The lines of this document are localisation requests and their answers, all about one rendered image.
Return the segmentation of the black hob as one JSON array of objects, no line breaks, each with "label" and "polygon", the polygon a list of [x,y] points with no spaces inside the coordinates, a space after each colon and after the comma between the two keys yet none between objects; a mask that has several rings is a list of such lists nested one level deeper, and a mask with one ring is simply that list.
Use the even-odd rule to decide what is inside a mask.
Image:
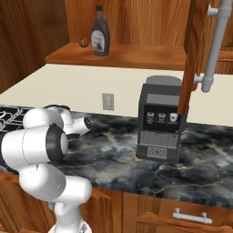
[{"label": "black hob", "polygon": [[30,107],[0,106],[0,133],[23,129],[23,118]]}]

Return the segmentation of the wooden lower cupboard door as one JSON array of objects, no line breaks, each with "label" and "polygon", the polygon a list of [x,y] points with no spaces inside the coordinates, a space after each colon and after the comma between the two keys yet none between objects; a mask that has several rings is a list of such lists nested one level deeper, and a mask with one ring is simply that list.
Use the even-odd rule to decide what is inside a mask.
[{"label": "wooden lower cupboard door", "polygon": [[[121,233],[122,193],[93,188],[91,198],[80,206],[93,233]],[[0,231],[47,233],[56,223],[48,203],[33,198],[19,186],[18,175],[0,172]]]}]

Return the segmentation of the wooden drawer front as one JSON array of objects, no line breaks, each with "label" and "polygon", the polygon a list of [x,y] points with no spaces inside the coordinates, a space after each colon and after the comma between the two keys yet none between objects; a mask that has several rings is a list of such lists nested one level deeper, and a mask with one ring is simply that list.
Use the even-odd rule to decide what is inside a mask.
[{"label": "wooden drawer front", "polygon": [[[213,223],[174,218],[175,208],[199,217],[206,212]],[[125,193],[122,229],[123,233],[233,233],[233,210]]]}]

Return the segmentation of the closed wooden wall cabinet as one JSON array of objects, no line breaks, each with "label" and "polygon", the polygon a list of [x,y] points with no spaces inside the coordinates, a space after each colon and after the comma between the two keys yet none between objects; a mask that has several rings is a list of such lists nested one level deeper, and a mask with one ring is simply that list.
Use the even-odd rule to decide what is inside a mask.
[{"label": "closed wooden wall cabinet", "polygon": [[[208,61],[208,53],[211,47],[211,42],[213,34],[215,31],[217,18],[211,16],[206,24],[203,37],[203,48],[202,48],[202,60],[199,65],[199,70],[204,72],[206,69],[206,64]],[[218,62],[215,70],[216,74],[221,75],[232,75],[233,74],[233,6],[231,16],[228,19],[226,31],[222,41],[222,46],[220,49],[220,54],[218,56]]]}]

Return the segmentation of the grey wall outlet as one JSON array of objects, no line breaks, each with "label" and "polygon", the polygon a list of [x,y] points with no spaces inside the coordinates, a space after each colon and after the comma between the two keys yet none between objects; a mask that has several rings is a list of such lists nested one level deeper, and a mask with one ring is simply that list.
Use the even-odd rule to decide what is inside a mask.
[{"label": "grey wall outlet", "polygon": [[115,109],[114,106],[114,95],[113,94],[102,94],[102,104],[104,110],[113,111]]}]

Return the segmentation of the open wooden wall cabinet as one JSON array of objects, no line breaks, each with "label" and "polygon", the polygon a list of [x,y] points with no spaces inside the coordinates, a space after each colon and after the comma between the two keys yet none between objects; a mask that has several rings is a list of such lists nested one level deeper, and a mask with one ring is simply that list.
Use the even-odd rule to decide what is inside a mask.
[{"label": "open wooden wall cabinet", "polygon": [[[183,70],[191,0],[66,0],[70,42],[46,57],[48,64]],[[108,56],[96,56],[88,40],[102,5],[110,29]]]}]

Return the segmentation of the dark grey coffee machine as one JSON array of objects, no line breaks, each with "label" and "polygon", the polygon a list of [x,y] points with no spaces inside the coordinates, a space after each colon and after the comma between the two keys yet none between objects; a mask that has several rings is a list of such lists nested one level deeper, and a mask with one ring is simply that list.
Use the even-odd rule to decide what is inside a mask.
[{"label": "dark grey coffee machine", "polygon": [[136,156],[177,163],[187,114],[177,113],[182,82],[174,76],[149,76],[138,101]]}]

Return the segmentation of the dark brown syrup bottle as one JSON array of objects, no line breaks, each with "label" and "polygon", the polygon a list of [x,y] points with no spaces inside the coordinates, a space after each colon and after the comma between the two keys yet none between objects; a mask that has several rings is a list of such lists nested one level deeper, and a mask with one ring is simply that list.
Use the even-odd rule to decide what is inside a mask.
[{"label": "dark brown syrup bottle", "polygon": [[101,5],[96,7],[96,20],[91,30],[91,44],[96,56],[109,54],[110,31]]}]

